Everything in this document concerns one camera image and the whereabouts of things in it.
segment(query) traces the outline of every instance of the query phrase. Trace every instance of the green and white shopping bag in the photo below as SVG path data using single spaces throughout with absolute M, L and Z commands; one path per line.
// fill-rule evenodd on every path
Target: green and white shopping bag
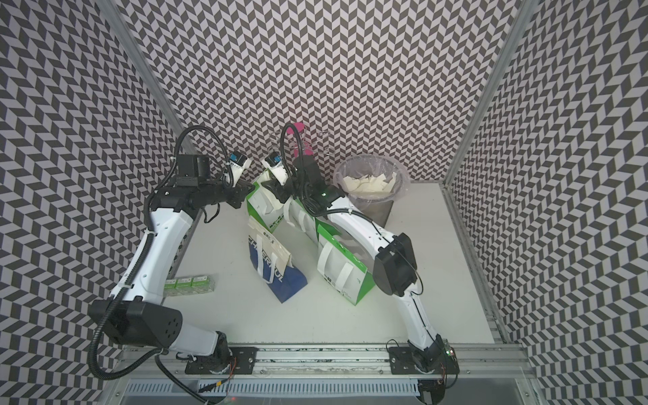
M 357 305 L 376 285 L 373 276 L 367 271 L 367 266 L 321 224 L 318 225 L 318 235 L 319 273 L 353 305 Z

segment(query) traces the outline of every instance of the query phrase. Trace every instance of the metal bracket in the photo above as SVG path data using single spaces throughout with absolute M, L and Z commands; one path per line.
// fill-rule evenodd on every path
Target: metal bracket
M 445 397 L 443 380 L 419 380 L 419 401 L 425 405 L 436 405 Z
M 235 375 L 252 374 L 254 363 L 257 361 L 256 347 L 231 347 L 232 355 L 236 359 L 234 367 Z M 214 375 L 210 372 L 209 360 L 207 357 L 199 356 L 196 361 L 190 361 L 185 367 L 185 374 L 188 375 Z
M 439 362 L 431 373 L 422 373 L 415 366 L 411 357 L 411 350 L 409 347 L 390 347 L 387 349 L 389 353 L 389 365 L 391 366 L 391 374 L 405 375 L 405 374 L 420 374 L 420 375 L 443 375 L 443 368 Z M 455 375 L 459 373 L 459 367 L 448 362 L 443 364 L 445 367 L 446 375 Z

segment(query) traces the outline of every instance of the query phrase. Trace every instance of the transparent plastic bag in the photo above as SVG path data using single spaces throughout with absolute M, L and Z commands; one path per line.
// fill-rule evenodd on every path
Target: transparent plastic bag
M 388 192 L 367 191 L 367 187 L 358 191 L 362 183 L 354 183 L 352 179 L 360 182 L 369 179 L 369 183 L 376 179 L 375 184 L 393 182 L 393 185 Z M 407 169 L 399 161 L 389 156 L 368 154 L 353 156 L 340 163 L 333 172 L 333 182 L 349 193 L 351 201 L 361 209 L 373 203 L 396 200 L 408 190 L 411 183 Z M 358 188 L 350 189 L 357 184 L 360 184 Z

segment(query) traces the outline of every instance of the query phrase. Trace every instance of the black mounting plate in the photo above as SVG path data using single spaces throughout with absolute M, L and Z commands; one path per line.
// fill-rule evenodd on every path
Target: black mounting plate
M 438 374 L 442 375 L 443 370 L 441 369 L 441 361 L 437 362 L 434 366 L 434 371 L 432 373 L 422 373 L 414 366 L 414 360 L 411 357 L 411 350 L 409 347 L 405 346 L 392 346 L 387 348 L 389 353 L 389 365 L 391 366 L 391 374 L 393 375 L 405 375 L 405 374 L 420 374 L 420 375 L 430 375 Z M 459 367 L 451 361 L 447 361 L 447 364 L 443 364 L 446 367 L 446 374 L 448 376 L 455 375 L 459 373 Z
M 252 374 L 254 363 L 257 361 L 256 347 L 230 347 L 232 355 L 237 359 L 237 365 L 234 367 L 234 374 Z M 185 367 L 185 374 L 189 375 L 216 375 L 209 371 L 209 363 L 206 361 L 188 362 Z

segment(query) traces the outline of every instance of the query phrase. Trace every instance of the blue and white shopping bag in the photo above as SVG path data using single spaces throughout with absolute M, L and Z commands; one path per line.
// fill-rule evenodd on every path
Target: blue and white shopping bag
M 250 261 L 259 277 L 284 303 L 308 284 L 306 277 L 292 266 L 290 252 L 256 219 L 250 217 L 248 225 Z

